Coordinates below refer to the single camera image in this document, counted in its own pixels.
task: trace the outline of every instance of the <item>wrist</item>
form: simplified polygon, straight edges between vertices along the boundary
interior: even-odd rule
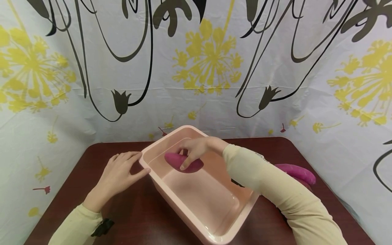
[[[99,213],[110,198],[106,191],[96,186],[87,194],[83,206],[91,212]]]
[[[229,144],[226,141],[221,140],[217,137],[209,137],[209,139],[207,140],[208,149],[215,152],[219,156],[223,155],[223,151],[228,145]]]

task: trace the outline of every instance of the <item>hand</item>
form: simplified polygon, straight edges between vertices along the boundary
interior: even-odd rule
[[[201,137],[192,140],[187,140],[179,145],[177,152],[181,150],[188,150],[189,155],[182,163],[180,169],[185,170],[191,162],[203,156],[207,151],[214,151],[222,156],[223,150],[228,145],[227,142],[216,137]]]
[[[87,195],[83,206],[98,213],[110,198],[150,173],[151,169],[143,169],[134,175],[129,172],[132,165],[141,156],[140,152],[127,152],[110,158],[98,184]]]

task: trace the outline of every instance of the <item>yellow flower print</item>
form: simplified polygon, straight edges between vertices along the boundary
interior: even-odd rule
[[[172,116],[172,119],[171,119],[171,121],[170,121],[169,123],[165,123],[165,124],[164,124],[164,125],[165,125],[165,129],[174,128],[174,125],[173,125],[173,118],[174,118],[174,115]]]
[[[206,105],[207,102],[205,102],[197,111],[191,111],[188,113],[188,118],[191,120],[196,120],[197,114],[201,111],[201,109]]]
[[[38,207],[33,207],[29,210],[28,214],[29,217],[34,217],[34,216],[40,216],[42,217],[42,214],[40,214],[40,209]]]
[[[153,141],[154,140],[154,134],[148,134],[148,138],[150,139],[150,141]]]
[[[56,124],[56,121],[58,119],[58,116],[56,116],[56,119],[54,120],[54,123],[52,125],[52,130],[48,131],[47,133],[47,140],[49,141],[49,143],[56,143],[58,141],[57,135],[53,132],[54,131],[54,125]]]
[[[68,60],[59,53],[48,54],[41,37],[29,37],[22,23],[8,31],[0,25],[0,103],[18,113],[27,108],[38,112],[67,101],[69,83],[76,81]]]
[[[336,71],[344,71],[346,74],[352,74],[356,69],[358,69],[360,62],[357,58],[353,58],[352,55],[350,55],[348,63],[342,62],[341,64],[344,66],[344,68],[337,69]]]
[[[41,171],[38,174],[35,174],[35,178],[38,179],[38,181],[41,183],[45,179],[45,176],[50,174],[52,171],[50,171],[49,168],[45,167],[42,164],[40,157],[38,157],[38,161],[41,166]]]
[[[183,82],[185,89],[194,91],[195,95],[216,93],[222,94],[222,89],[229,89],[231,83],[236,83],[241,78],[237,71],[243,59],[238,53],[233,53],[236,48],[235,37],[225,38],[229,24],[234,0],[231,0],[229,13],[224,28],[212,26],[212,23],[203,19],[199,32],[187,32],[184,51],[176,49],[176,63],[173,67],[181,67],[172,78],[176,82]]]
[[[321,132],[322,129],[329,129],[329,128],[332,128],[332,127],[336,127],[336,126],[338,126],[340,124],[341,123],[338,123],[338,124],[335,124],[335,125],[329,126],[329,127],[324,127],[324,124],[322,124],[322,123],[315,123],[315,124],[313,124],[313,131],[316,134],[318,134],[319,132]]]
[[[337,69],[345,75],[327,81],[339,88],[334,94],[338,108],[358,118],[361,127],[370,121],[384,125],[392,115],[392,42],[374,41],[367,52],[362,58],[350,55]]]
[[[293,126],[294,128],[298,125],[298,122],[304,117],[305,115],[303,115],[302,117],[300,117],[297,120],[291,120],[289,125]]]

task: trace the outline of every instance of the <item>black hair tie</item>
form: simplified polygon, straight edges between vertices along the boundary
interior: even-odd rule
[[[101,224],[95,229],[94,233],[91,236],[100,237],[102,235],[106,235],[110,228],[114,225],[114,222],[108,218],[102,220]]]

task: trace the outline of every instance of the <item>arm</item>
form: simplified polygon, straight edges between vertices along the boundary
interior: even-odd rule
[[[48,245],[91,245],[95,237],[92,233],[102,222],[100,211],[109,199],[126,190],[133,183],[146,176],[150,169],[135,175],[129,173],[133,163],[141,154],[127,152],[113,156],[103,174],[84,202],[77,206],[53,234]]]
[[[186,142],[191,151],[185,165],[212,150],[225,159],[230,177],[270,200],[287,218],[297,244],[346,245],[340,228],[321,200],[301,183],[267,162],[255,152],[221,139],[207,137]]]

